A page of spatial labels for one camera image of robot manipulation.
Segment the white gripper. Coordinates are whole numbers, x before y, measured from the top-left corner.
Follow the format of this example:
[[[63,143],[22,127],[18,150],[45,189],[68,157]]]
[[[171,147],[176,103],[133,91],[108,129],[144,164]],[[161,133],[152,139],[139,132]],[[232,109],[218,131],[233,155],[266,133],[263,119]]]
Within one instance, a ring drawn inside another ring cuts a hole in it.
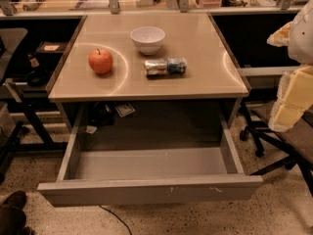
[[[285,71],[280,79],[268,125],[274,131],[285,132],[313,105],[313,0],[306,3],[292,23],[272,33],[267,43],[276,47],[289,45],[290,58],[308,64],[293,72]]]

